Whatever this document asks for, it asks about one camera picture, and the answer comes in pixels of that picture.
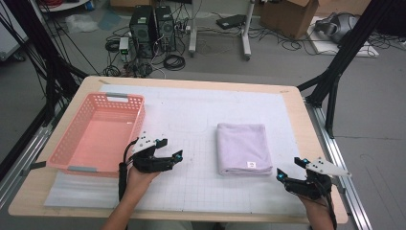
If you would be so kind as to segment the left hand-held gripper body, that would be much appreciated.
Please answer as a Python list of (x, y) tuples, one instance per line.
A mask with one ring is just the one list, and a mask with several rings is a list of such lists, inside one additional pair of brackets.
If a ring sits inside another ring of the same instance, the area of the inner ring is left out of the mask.
[(133, 166), (141, 173), (165, 172), (172, 169), (169, 164), (170, 157), (156, 157), (157, 148), (154, 146), (155, 138), (151, 138), (145, 131), (139, 137), (131, 150), (130, 160)]

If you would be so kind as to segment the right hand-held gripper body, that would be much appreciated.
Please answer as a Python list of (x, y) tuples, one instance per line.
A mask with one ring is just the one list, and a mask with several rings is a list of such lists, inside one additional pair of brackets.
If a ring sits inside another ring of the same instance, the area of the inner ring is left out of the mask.
[(316, 200), (331, 193), (333, 176), (348, 176), (351, 173), (319, 157), (310, 162), (306, 168), (306, 179), (300, 180), (288, 176), (284, 188), (292, 194), (306, 196)]

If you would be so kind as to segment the lilac printed towel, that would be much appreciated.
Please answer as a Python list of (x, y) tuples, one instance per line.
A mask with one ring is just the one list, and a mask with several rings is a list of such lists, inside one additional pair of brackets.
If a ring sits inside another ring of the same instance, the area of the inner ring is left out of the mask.
[(262, 176), (272, 173), (264, 125), (218, 124), (216, 137), (220, 174)]

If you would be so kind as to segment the pink plastic basket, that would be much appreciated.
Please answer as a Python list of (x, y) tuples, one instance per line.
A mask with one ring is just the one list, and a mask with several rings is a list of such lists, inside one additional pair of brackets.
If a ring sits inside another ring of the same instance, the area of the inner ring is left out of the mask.
[(141, 133), (145, 116), (141, 95), (89, 93), (46, 165), (69, 174), (116, 177), (124, 150)]

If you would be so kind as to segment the person's left hand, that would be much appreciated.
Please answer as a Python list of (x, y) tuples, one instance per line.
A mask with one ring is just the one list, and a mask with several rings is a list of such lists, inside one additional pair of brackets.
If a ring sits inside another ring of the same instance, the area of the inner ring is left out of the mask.
[(146, 193), (150, 183), (158, 175), (157, 172), (139, 172), (132, 167), (128, 172), (125, 197), (133, 202), (138, 202)]

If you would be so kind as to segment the person's right hand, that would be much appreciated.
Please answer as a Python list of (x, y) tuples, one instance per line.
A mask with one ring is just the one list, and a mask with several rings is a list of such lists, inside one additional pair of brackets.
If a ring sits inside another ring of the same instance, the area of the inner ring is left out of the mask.
[(327, 201), (324, 198), (312, 200), (311, 198), (299, 195), (299, 200), (305, 207), (309, 223), (322, 221), (332, 223), (331, 217), (329, 215), (329, 209), (327, 207)]

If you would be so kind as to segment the white grid mat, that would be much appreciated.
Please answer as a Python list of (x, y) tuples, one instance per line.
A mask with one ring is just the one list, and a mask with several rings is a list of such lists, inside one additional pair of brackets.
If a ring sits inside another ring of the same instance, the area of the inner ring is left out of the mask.
[[(105, 93), (141, 95), (145, 111), (141, 133), (168, 139), (158, 157), (183, 151), (183, 160), (151, 184), (140, 211), (213, 212), (301, 216), (304, 206), (276, 179), (284, 168), (293, 177), (304, 172), (293, 163), (299, 151), (282, 94), (106, 85)], [(218, 169), (218, 124), (265, 126), (272, 159), (270, 175), (222, 175)], [(118, 176), (69, 174), (58, 170), (45, 201), (49, 207), (113, 208)]]

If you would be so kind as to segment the small white box green light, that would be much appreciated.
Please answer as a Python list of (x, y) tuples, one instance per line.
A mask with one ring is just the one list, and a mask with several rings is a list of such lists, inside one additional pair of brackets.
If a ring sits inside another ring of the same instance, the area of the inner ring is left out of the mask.
[(129, 62), (129, 39), (127, 37), (120, 38), (119, 52), (121, 54), (121, 59), (123, 62)]

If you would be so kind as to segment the black computer tower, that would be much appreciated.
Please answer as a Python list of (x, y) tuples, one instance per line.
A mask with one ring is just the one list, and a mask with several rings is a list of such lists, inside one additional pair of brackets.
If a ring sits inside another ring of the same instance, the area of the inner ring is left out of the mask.
[(152, 58), (153, 42), (157, 38), (153, 7), (151, 5), (137, 5), (130, 19), (129, 29), (136, 56), (138, 58)]
[(158, 38), (161, 50), (172, 52), (176, 50), (174, 20), (169, 6), (158, 6), (155, 9)]

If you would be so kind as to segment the white foam board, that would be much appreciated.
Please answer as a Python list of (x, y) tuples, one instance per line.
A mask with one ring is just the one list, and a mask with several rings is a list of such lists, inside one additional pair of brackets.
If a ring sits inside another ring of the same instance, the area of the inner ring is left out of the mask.
[[(339, 48), (336, 43), (334, 43), (328, 36), (323, 32), (315, 32), (315, 22), (321, 20), (321, 17), (314, 16), (311, 20), (310, 26), (306, 31), (306, 38), (310, 41), (314, 51), (319, 55), (331, 55), (334, 56), (338, 53)], [(358, 58), (377, 58), (379, 56), (378, 52), (373, 48), (373, 46), (366, 41), (364, 45), (360, 48), (356, 55)]]

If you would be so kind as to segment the teal plastic sheet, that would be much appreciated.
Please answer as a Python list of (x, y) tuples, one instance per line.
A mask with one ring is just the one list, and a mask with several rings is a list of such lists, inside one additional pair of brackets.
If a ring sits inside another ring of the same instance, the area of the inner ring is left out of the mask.
[(117, 26), (122, 19), (113, 11), (107, 11), (98, 23), (98, 27), (104, 31), (110, 31)]

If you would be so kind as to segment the black flat box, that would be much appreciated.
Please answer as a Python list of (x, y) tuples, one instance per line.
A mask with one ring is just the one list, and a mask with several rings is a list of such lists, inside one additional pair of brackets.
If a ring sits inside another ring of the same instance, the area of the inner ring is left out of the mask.
[(223, 30), (228, 30), (238, 27), (245, 22), (246, 16), (243, 14), (236, 14), (216, 20), (216, 24)]

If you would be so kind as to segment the grey rounded device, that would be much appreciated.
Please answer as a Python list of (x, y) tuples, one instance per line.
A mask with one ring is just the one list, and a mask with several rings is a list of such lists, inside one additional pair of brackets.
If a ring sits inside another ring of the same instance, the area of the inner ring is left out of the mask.
[(315, 32), (322, 32), (336, 44), (339, 44), (355, 27), (358, 18), (348, 12), (333, 12), (328, 17), (315, 22)]

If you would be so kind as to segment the open cardboard box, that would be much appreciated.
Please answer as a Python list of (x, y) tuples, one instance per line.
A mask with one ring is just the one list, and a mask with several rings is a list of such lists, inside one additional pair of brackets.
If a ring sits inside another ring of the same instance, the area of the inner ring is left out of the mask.
[(318, 0), (268, 0), (261, 11), (260, 25), (298, 39), (306, 34), (318, 8)]

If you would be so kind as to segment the closed cardboard box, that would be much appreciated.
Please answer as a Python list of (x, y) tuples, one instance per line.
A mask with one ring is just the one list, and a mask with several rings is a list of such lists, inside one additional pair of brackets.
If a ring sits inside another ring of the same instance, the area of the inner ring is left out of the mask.
[(131, 8), (137, 5), (156, 5), (156, 0), (110, 0), (110, 6), (115, 8)]
[(372, 0), (320, 0), (316, 15), (328, 16), (332, 12), (361, 15)]

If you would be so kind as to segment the clear plastic bag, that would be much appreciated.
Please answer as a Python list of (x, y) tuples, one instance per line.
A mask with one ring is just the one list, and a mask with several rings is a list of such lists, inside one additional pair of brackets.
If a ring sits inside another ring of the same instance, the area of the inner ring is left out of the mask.
[(87, 14), (73, 14), (67, 16), (65, 22), (70, 34), (90, 33), (98, 29), (97, 23)]

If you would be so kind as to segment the round white table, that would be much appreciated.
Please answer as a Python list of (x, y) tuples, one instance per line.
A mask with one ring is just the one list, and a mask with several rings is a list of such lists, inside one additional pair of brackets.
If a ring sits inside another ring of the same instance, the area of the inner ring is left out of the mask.
[(36, 0), (39, 8), (45, 12), (60, 12), (84, 6), (89, 0)]

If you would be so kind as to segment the white cabinet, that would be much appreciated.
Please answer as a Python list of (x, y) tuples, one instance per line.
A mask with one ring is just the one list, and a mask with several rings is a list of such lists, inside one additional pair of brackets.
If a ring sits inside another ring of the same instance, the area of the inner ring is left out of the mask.
[(23, 41), (28, 39), (7, 5), (0, 0), (0, 61), (6, 61), (20, 47), (5, 25), (14, 29)]

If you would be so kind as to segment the grey metal bracket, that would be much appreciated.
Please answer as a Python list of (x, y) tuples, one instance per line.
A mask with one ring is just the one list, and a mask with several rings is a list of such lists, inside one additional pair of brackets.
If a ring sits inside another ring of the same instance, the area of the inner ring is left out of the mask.
[(21, 170), (20, 176), (27, 176), (30, 173), (30, 171), (41, 169), (44, 167), (46, 167), (46, 161), (32, 163), (27, 169)]
[(340, 179), (337, 176), (331, 178), (331, 183), (336, 186), (339, 194), (344, 194), (346, 192), (346, 188), (341, 184)]

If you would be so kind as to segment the aluminium rail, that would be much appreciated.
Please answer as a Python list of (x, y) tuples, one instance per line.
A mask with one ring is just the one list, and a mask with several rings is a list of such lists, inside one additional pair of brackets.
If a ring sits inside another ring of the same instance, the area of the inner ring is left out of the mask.
[[(341, 154), (338, 144), (334, 138), (328, 135), (325, 129), (326, 115), (321, 107), (314, 107), (310, 103), (304, 102), (312, 124), (319, 136), (319, 141), (324, 150), (325, 157), (335, 166), (346, 170), (348, 167)], [(363, 207), (361, 199), (353, 184), (352, 178), (348, 176), (337, 176), (341, 184), (346, 188), (344, 194), (339, 194), (344, 199), (344, 206), (350, 223), (356, 230), (372, 230), (368, 215)]]
[(47, 120), (45, 108), (42, 108), (0, 163), (0, 210), (25, 179), (26, 176), (20, 176), (21, 170), (36, 162), (63, 113), (63, 110), (59, 110)]

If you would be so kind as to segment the black frame post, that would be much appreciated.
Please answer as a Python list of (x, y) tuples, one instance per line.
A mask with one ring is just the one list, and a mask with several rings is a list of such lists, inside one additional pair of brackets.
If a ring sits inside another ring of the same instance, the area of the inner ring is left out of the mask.
[(338, 85), (342, 75), (376, 26), (399, 1), (371, 0), (328, 68), (319, 76), (298, 86), (300, 91), (314, 86), (312, 93), (305, 98), (305, 101), (313, 107), (321, 108), (324, 99), (328, 97), (325, 130), (329, 138), (334, 139), (333, 121)]
[(71, 101), (77, 93), (79, 83), (74, 77), (84, 80), (88, 74), (62, 57), (37, 17), (30, 0), (3, 0), (3, 2), (42, 58), (41, 61), (36, 61), (30, 55), (30, 47), (17, 31), (6, 19), (0, 17), (0, 23), (29, 56), (37, 75), (46, 81), (44, 92), (46, 104), (43, 113), (44, 122), (49, 124), (56, 116), (56, 104), (61, 99)]

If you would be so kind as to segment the white stand frame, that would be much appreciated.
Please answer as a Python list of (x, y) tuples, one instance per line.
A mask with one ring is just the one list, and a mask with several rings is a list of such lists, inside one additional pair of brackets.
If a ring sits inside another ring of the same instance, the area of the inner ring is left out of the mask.
[[(251, 19), (252, 15), (254, 12), (254, 7), (255, 7), (255, 0), (248, 0), (249, 5), (248, 5), (248, 10), (246, 13), (246, 20), (244, 23), (244, 27), (241, 30), (240, 37), (242, 41), (242, 48), (243, 48), (243, 56), (246, 60), (249, 60), (251, 58), (252, 52), (251, 52), (251, 46), (250, 46), (250, 41), (249, 41), (249, 29), (251, 25)], [(196, 52), (196, 44), (197, 44), (197, 26), (196, 26), (196, 14), (198, 12), (198, 9), (194, 4), (192, 4), (192, 17), (191, 17), (191, 31), (190, 31), (190, 39), (189, 39), (189, 54), (191, 57), (194, 56)]]

